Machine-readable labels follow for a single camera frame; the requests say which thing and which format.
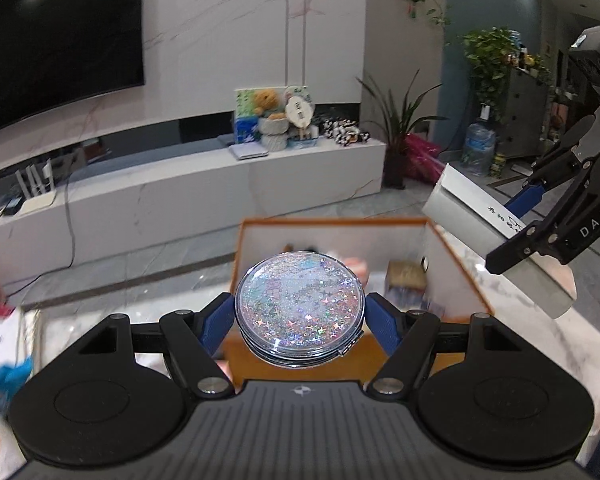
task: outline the marble table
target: marble table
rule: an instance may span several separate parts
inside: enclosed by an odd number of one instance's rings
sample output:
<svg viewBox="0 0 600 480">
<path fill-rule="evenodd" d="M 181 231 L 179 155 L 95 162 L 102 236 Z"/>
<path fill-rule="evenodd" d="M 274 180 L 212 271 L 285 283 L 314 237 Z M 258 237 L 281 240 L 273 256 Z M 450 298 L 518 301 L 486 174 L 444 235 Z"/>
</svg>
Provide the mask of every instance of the marble table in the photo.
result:
<svg viewBox="0 0 600 480">
<path fill-rule="evenodd" d="M 590 435 L 578 461 L 584 464 L 600 436 L 600 333 L 573 308 L 551 319 L 518 288 L 501 276 L 484 269 L 484 260 L 451 234 L 443 236 L 474 277 L 495 316 L 559 364 L 586 387 L 596 414 Z M 173 310 L 201 310 L 220 292 L 228 290 L 230 266 L 221 266 L 195 276 L 183 277 L 186 286 L 149 285 L 133 294 L 118 291 L 90 300 L 52 307 L 42 311 L 39 364 L 46 365 L 103 317 L 124 312 L 132 322 L 155 322 Z M 138 362 L 164 370 L 157 356 L 137 355 Z"/>
</svg>

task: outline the holographic glitter lid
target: holographic glitter lid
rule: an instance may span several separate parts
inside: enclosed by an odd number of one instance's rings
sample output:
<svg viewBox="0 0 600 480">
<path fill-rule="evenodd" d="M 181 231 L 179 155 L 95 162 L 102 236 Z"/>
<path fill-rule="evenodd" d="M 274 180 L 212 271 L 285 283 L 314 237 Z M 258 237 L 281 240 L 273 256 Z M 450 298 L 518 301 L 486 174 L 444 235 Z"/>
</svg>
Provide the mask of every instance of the holographic glitter lid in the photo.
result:
<svg viewBox="0 0 600 480">
<path fill-rule="evenodd" d="M 283 253 L 238 285 L 235 317 L 258 357 L 288 368 L 343 355 L 362 335 L 365 295 L 356 275 L 317 253 Z"/>
</svg>

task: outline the red plastic bag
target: red plastic bag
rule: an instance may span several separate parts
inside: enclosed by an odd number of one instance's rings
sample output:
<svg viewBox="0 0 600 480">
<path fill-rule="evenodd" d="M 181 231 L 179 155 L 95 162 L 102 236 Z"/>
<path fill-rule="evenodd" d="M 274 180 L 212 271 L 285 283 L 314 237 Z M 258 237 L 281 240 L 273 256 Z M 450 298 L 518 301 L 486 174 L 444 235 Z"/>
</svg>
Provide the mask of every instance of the red plastic bag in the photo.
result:
<svg viewBox="0 0 600 480">
<path fill-rule="evenodd" d="M 404 138 L 404 154 L 407 156 L 407 167 L 404 176 L 435 184 L 445 170 L 445 164 L 437 160 L 440 147 L 413 134 Z"/>
</svg>

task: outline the television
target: television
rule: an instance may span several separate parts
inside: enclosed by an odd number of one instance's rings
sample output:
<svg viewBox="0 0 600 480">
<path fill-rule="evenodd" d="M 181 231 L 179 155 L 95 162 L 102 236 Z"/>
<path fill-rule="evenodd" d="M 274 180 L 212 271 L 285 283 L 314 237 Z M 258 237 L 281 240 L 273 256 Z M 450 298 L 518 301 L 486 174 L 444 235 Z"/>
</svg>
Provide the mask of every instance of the television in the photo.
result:
<svg viewBox="0 0 600 480">
<path fill-rule="evenodd" d="M 142 0 L 0 0 L 0 129 L 143 84 Z"/>
</svg>

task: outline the teddy bear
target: teddy bear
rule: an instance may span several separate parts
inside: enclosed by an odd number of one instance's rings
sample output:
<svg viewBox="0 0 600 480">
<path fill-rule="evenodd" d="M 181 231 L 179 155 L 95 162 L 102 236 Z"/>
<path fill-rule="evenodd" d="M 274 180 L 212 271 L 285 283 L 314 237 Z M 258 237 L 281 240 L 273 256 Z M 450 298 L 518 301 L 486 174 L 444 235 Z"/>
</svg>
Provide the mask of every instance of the teddy bear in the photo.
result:
<svg viewBox="0 0 600 480">
<path fill-rule="evenodd" d="M 286 114 L 280 112 L 280 100 L 278 93 L 273 88 L 256 90 L 253 94 L 253 112 L 258 117 L 267 119 L 284 119 Z"/>
</svg>

